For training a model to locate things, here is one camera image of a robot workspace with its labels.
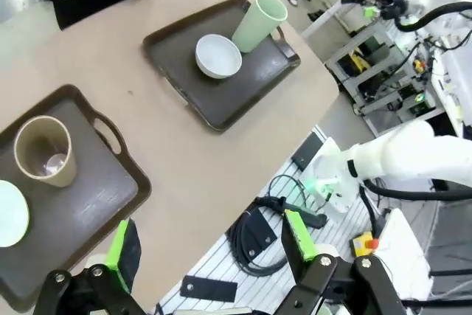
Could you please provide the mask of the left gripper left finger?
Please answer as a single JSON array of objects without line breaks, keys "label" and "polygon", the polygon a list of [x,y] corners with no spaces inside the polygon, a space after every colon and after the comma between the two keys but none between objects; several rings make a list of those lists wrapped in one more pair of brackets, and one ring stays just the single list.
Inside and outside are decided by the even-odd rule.
[{"label": "left gripper left finger", "polygon": [[36,314],[145,314],[131,296],[142,254],[136,224],[129,218],[119,223],[103,263],[84,268],[73,276],[53,270],[45,278]]}]

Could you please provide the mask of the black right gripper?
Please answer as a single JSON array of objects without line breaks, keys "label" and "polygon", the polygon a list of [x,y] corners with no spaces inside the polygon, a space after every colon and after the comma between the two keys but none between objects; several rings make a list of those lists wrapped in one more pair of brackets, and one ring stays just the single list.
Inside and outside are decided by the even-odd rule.
[{"label": "black right gripper", "polygon": [[365,18],[382,18],[392,20],[400,18],[408,10],[407,0],[341,0],[341,2],[366,2],[376,1],[377,6],[366,6],[363,8]]}]

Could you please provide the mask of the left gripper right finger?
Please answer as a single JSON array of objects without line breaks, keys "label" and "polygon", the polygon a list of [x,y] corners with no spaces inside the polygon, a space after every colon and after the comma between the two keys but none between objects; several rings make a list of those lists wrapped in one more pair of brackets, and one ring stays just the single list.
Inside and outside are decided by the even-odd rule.
[{"label": "left gripper right finger", "polygon": [[348,263],[316,248],[298,212],[284,211],[281,241],[295,286],[281,302],[282,314],[312,314],[331,301],[349,314],[405,314],[382,262],[375,256]]}]

